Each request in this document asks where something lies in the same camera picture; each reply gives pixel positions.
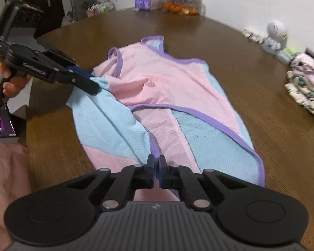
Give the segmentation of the pink blue mesh garment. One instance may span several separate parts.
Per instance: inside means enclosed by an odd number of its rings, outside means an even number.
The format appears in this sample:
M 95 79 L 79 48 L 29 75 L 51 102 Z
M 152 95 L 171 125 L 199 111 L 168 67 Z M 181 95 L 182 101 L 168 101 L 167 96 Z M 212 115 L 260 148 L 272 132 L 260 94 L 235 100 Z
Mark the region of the pink blue mesh garment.
M 119 172 L 154 155 L 195 173 L 215 169 L 264 185 L 246 126 L 205 61 L 173 58 L 162 36 L 150 36 L 112 48 L 92 80 L 100 91 L 75 88 L 67 105 L 96 169 Z

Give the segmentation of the folded floral clothes stack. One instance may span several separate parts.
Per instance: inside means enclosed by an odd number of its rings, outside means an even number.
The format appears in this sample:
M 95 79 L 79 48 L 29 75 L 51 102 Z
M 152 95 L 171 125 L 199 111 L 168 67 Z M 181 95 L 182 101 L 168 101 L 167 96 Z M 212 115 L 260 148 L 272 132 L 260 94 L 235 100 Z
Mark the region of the folded floral clothes stack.
M 285 88 L 296 103 L 314 115 L 314 58 L 298 53 L 290 62 Z

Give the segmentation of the pink flower bouquet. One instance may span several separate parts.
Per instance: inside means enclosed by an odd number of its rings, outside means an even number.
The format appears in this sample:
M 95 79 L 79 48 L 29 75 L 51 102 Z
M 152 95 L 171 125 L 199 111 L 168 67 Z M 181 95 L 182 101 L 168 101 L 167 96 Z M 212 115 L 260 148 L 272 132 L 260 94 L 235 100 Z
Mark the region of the pink flower bouquet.
M 94 17 L 116 10 L 113 0 L 87 0 L 83 3 L 87 17 Z

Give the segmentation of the purple tissue box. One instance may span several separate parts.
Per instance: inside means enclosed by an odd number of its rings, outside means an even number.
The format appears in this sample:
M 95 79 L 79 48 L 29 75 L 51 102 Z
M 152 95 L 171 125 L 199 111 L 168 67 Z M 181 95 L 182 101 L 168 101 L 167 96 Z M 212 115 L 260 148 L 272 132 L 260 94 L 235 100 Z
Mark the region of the purple tissue box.
M 152 8 L 153 0 L 134 0 L 134 8 L 138 10 L 148 10 L 150 11 Z

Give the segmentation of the person's pink clothed lap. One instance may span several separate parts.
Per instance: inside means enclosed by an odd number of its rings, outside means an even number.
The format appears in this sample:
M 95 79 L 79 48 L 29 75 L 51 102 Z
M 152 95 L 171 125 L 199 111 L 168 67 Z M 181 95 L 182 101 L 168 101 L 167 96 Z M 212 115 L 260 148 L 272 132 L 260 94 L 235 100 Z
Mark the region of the person's pink clothed lap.
M 26 147 L 18 143 L 0 143 L 0 250 L 11 243 L 4 225 L 6 208 L 13 201 L 30 194 L 28 161 Z

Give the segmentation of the white power strip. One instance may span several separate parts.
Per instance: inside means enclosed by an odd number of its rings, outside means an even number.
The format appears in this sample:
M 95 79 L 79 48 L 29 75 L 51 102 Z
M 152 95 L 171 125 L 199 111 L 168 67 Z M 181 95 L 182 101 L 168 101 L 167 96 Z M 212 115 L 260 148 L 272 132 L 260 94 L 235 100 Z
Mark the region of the white power strip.
M 256 33 L 250 29 L 248 29 L 247 27 L 244 28 L 244 30 L 242 31 L 242 34 L 245 38 L 256 42 L 258 44 L 262 44 L 265 41 L 265 37 L 259 33 Z

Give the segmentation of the green white small boxes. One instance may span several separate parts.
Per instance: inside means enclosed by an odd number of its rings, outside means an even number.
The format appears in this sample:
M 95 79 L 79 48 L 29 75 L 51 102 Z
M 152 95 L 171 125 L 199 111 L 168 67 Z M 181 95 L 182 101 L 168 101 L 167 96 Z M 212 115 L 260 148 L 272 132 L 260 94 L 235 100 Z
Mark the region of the green white small boxes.
M 295 58 L 297 54 L 298 52 L 296 52 L 293 49 L 284 48 L 277 52 L 276 57 L 284 64 L 290 65 L 290 63 L 292 62 L 292 60 Z

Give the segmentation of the white round speaker toy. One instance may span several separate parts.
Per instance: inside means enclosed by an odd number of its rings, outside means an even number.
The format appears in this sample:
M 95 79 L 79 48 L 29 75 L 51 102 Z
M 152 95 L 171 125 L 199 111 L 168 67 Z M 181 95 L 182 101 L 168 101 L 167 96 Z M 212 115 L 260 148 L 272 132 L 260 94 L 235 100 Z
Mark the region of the white round speaker toy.
M 267 25 L 268 37 L 261 44 L 261 47 L 270 54 L 276 55 L 286 48 L 288 40 L 288 29 L 280 20 L 272 20 Z

